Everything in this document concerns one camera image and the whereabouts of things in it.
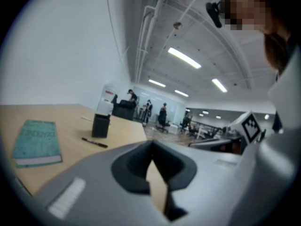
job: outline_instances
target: black cup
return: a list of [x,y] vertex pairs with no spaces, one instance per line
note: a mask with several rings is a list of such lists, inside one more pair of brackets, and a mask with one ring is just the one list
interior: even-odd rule
[[106,138],[110,124],[110,115],[95,114],[92,128],[92,137]]

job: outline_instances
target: white wall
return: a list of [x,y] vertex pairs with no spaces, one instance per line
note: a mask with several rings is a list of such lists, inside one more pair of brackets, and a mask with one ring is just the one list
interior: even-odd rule
[[104,84],[130,88],[134,0],[31,0],[7,37],[0,104],[80,103],[96,109]]
[[209,125],[209,126],[220,127],[220,128],[228,126],[230,123],[230,121],[226,121],[223,119],[201,117],[199,115],[193,116],[192,121],[197,121],[197,122]]
[[276,109],[265,90],[248,90],[235,87],[232,87],[227,93],[213,93],[212,90],[201,90],[199,96],[189,98],[186,106],[188,108],[275,114]]
[[158,94],[158,95],[161,95],[163,97],[166,97],[166,98],[169,98],[171,100],[174,100],[176,102],[179,102],[181,104],[187,104],[187,99],[185,99],[185,97],[183,96],[177,96],[176,94],[173,95],[173,94],[170,94],[168,92],[164,92],[160,89],[157,89],[153,86],[148,86],[148,85],[144,85],[144,84],[136,84],[136,83],[132,83],[132,88],[133,87],[138,87],[138,88],[141,88],[141,89],[144,89],[144,90],[147,90],[149,92],[152,92],[152,93],[155,93],[155,94]]
[[160,109],[164,103],[167,103],[167,121],[170,121],[176,125],[180,125],[180,123],[183,121],[185,116],[185,103],[181,100],[181,98],[144,85],[133,86],[133,91],[140,99],[138,105],[139,108],[145,105],[147,100],[151,100],[153,109],[150,121],[156,121]]
[[258,124],[259,124],[261,130],[262,131],[264,131],[264,129],[267,130],[267,132],[265,133],[265,137],[269,137],[270,135],[275,133],[272,129],[273,123],[274,123],[274,120],[271,120],[271,119],[269,119],[269,120],[258,120]]

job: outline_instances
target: fluorescent light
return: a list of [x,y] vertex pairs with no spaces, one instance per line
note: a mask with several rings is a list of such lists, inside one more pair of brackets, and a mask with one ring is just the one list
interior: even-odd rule
[[185,93],[183,93],[183,92],[180,92],[180,91],[178,91],[178,90],[175,90],[175,93],[178,93],[178,94],[180,94],[180,95],[182,95],[182,96],[186,96],[186,97],[189,96],[189,95],[187,95],[187,94],[185,94]]
[[196,69],[199,69],[201,67],[200,64],[198,64],[197,62],[195,62],[193,59],[189,58],[187,55],[184,55],[183,53],[181,53],[180,51],[174,49],[174,48],[170,48],[168,50],[168,52],[174,56],[177,56],[178,58],[184,60],[185,62],[187,62],[188,64],[190,64],[191,66],[195,67]]
[[162,87],[165,87],[165,86],[166,86],[166,85],[164,85],[164,84],[161,84],[161,83],[156,82],[156,81],[153,81],[153,80],[149,80],[149,82],[150,82],[150,83],[154,83],[154,84],[159,85],[159,86],[162,86]]
[[213,79],[212,82],[222,91],[227,92],[226,88],[218,81],[218,79]]

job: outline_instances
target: black chair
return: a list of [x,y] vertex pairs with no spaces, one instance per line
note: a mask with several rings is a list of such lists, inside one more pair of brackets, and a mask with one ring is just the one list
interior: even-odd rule
[[185,128],[188,126],[189,123],[190,123],[190,119],[189,119],[188,117],[185,117],[185,118],[183,119],[183,122],[180,123],[180,126],[181,126],[181,131],[180,131],[180,133],[182,133],[182,132],[185,130]]
[[164,110],[160,111],[159,116],[158,116],[158,122],[161,125],[161,127],[156,125],[156,128],[158,130],[161,129],[162,132],[166,131],[166,133],[168,133],[168,130],[165,129],[165,127],[169,127],[170,124],[169,124],[169,122],[168,123],[165,122],[166,121],[166,115],[167,115],[166,111],[164,111]]
[[135,108],[133,103],[121,100],[119,104],[115,104],[112,115],[132,121],[134,118]]
[[193,129],[189,128],[189,136],[197,138],[197,136],[198,136],[198,129],[196,129],[196,127],[194,127]]

